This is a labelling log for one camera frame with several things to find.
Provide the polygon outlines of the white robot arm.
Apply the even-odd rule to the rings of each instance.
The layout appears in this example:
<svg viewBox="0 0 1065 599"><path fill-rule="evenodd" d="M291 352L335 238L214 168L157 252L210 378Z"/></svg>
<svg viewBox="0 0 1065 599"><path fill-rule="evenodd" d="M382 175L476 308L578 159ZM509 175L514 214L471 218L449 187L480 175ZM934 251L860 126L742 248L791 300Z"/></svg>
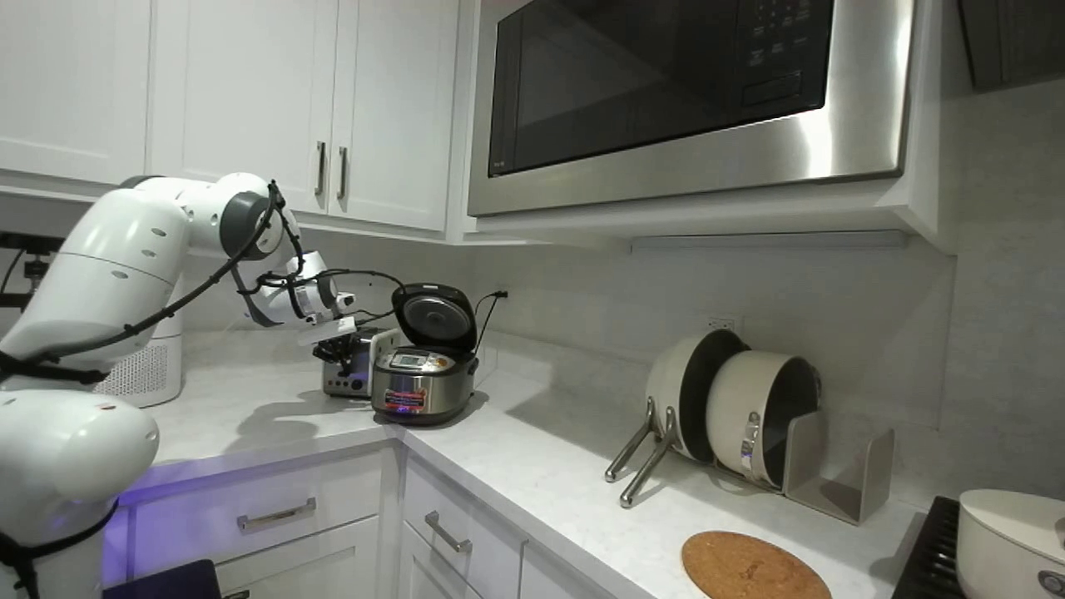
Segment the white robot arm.
<svg viewBox="0 0 1065 599"><path fill-rule="evenodd" d="M103 526L161 448L154 417L100 383L193 300L193 252L222 260L260 327L325 332L356 310L264 178L103 195L0 339L0 599L100 599Z"/></svg>

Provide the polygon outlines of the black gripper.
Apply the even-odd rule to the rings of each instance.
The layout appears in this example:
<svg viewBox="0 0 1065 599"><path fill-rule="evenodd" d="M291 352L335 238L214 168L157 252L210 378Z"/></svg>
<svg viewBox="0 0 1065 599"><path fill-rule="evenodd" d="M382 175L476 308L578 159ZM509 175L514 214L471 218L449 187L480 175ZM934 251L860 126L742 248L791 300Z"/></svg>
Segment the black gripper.
<svg viewBox="0 0 1065 599"><path fill-rule="evenodd" d="M360 322L353 318L342 318L323 330L323 336L314 348L314 357L325 363L341 363L356 348L360 348Z"/></svg>

